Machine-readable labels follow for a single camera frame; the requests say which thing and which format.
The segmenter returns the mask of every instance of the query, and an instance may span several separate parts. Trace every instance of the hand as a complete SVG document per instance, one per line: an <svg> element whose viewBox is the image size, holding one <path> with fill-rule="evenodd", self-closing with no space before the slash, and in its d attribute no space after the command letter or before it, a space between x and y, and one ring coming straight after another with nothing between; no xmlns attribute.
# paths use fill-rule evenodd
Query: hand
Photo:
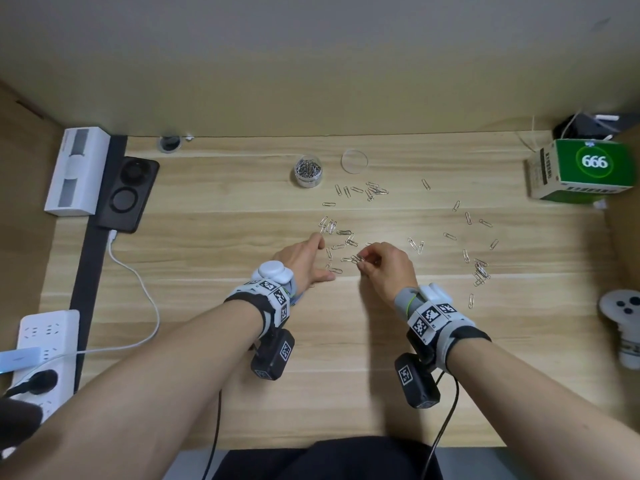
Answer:
<svg viewBox="0 0 640 480"><path fill-rule="evenodd" d="M335 279L335 274L328 269L314 268L318 249L324 249L324 237L314 232L308 240L287 246L271 258L293 271L298 286L297 294L307 291L312 283Z"/></svg>
<svg viewBox="0 0 640 480"><path fill-rule="evenodd" d="M358 263L358 269L371 280L380 298L392 308L402 288L418 288L411 259L388 242L374 242L358 255L364 258Z"/></svg>

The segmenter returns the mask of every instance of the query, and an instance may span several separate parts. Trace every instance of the wooden desk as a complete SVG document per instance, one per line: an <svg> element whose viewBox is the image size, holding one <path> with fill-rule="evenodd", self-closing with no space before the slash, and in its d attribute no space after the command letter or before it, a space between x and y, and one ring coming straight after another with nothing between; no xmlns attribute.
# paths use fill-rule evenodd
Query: wooden desk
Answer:
<svg viewBox="0 0 640 480"><path fill-rule="evenodd" d="M546 132L536 136L538 142L549 138ZM349 175L341 169L347 148L368 154L366 172ZM324 164L324 181L315 189L291 180L302 153ZM528 200L522 162L530 151L517 135L196 138L174 155L159 153L155 138L130 138L127 154L161 163L140 228L120 235L114 246L156 298L161 333L219 304L259 263L317 231L329 215L339 229L354 231L360 248L388 241L407 250L419 281L443 286L496 343L612 415L637 420L632 415L638 387L629 386L617 366L615 329L596 314L598 296L619 285L602 213ZM389 195L367 202L362 194L347 199L334 189L362 188L366 181L379 183ZM462 204L454 213L457 200ZM322 207L324 201L337 206ZM493 227L478 224L478 218ZM68 307L85 222L57 222L42 311ZM408 237L425 241L421 256ZM490 251L494 239L500 243ZM336 244L340 237L327 241ZM490 264L487 284L474 288L463 248ZM296 347L283 377L274 383L254 377L250 354L231 375L223 389L221 448L295 447L384 433L433 439L451 406L452 380L443 379L442 402L432 409L416 411L404 402L393 361L408 349L406 329L377 299L361 298L361 291L367 296L370 290L361 290L354 265L339 261L355 250L334 251L333 261L344 273L316 285L295 307L288 328ZM319 252L318 265L326 262ZM469 310L471 292L475 307ZM151 331L153 320L135 277L106 258L89 347L135 342ZM83 383L123 356L88 356ZM212 404L186 445L210 442L214 426ZM501 441L462 392L442 444Z"/></svg>

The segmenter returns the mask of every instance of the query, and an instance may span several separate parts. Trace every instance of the white power strip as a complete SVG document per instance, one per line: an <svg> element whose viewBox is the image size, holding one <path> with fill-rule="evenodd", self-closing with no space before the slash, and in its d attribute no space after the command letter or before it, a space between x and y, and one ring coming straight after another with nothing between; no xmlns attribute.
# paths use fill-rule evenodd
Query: white power strip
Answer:
<svg viewBox="0 0 640 480"><path fill-rule="evenodd" d="M53 369L58 373L58 384L49 392L39 395L27 392L12 398L40 406L43 421L74 395L76 355L73 352L77 351L79 322L80 313L77 310L27 315L20 320L16 348L40 347L42 361L62 354L71 354L52 360L37 369L28 367L13 373L12 387L39 371Z"/></svg>

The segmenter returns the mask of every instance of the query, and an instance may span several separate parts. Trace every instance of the forearm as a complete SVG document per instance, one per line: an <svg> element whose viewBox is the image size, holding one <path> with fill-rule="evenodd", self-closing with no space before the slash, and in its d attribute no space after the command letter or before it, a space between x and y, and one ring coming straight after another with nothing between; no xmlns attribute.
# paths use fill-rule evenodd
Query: forearm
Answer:
<svg viewBox="0 0 640 480"><path fill-rule="evenodd" d="M156 338L87 384L3 462L0 474L162 478L261 330L256 307L230 301Z"/></svg>
<svg viewBox="0 0 640 480"><path fill-rule="evenodd" d="M447 366L539 478L637 478L640 435L500 347L461 340Z"/></svg>

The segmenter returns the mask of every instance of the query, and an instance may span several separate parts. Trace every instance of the green circle logo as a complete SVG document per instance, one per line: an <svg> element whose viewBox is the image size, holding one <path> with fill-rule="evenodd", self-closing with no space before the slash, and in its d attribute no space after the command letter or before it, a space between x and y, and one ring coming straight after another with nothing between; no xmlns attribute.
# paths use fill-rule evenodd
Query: green circle logo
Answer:
<svg viewBox="0 0 640 480"><path fill-rule="evenodd" d="M597 146L583 146L575 154L575 163L580 170L594 178L604 178L613 171L612 158Z"/></svg>

